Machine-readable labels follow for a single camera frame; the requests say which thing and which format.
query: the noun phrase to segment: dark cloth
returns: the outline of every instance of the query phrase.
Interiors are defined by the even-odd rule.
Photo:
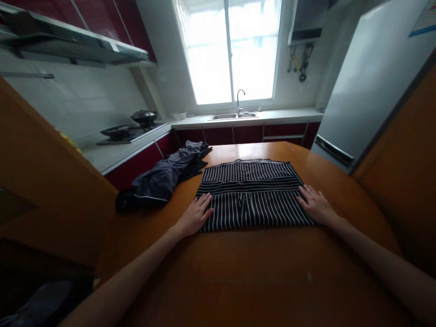
[[[163,207],[173,195],[178,183],[200,174],[208,163],[201,159],[212,148],[205,142],[186,141],[176,153],[160,160],[132,182],[132,188],[121,191],[115,199],[118,212],[136,207]]]
[[[290,162],[236,160],[205,168],[196,197],[211,193],[200,233],[246,226],[314,226],[297,201],[303,185]]]

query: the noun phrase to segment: refrigerator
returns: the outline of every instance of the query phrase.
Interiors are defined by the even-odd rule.
[[[435,3],[390,0],[360,17],[313,152],[355,171],[435,50]]]

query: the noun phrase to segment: sink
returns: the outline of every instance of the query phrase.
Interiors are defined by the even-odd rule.
[[[257,113],[249,113],[245,112],[243,114],[219,114],[219,115],[213,115],[211,119],[209,120],[219,120],[219,119],[238,119],[238,118],[257,118]]]
[[[234,119],[236,118],[236,114],[221,114],[221,115],[214,115],[209,120],[217,120],[217,119]]]
[[[248,113],[248,114],[239,114],[238,115],[238,118],[250,118],[250,117],[257,117],[258,115],[257,114],[254,114],[254,113]]]

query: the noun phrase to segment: poster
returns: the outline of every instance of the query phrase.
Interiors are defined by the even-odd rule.
[[[409,37],[436,30],[436,0],[429,0]]]

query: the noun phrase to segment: faucet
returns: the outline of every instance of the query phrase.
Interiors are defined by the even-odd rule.
[[[239,91],[238,91],[238,93],[237,93],[237,95],[236,95],[236,98],[238,99],[238,104],[237,104],[237,107],[236,107],[236,113],[239,115],[239,113],[241,112],[241,110],[243,109],[243,108],[240,108],[239,107],[239,92],[241,92],[241,91],[243,91],[244,92],[244,95],[245,95],[245,91],[243,90],[243,89],[240,89]]]

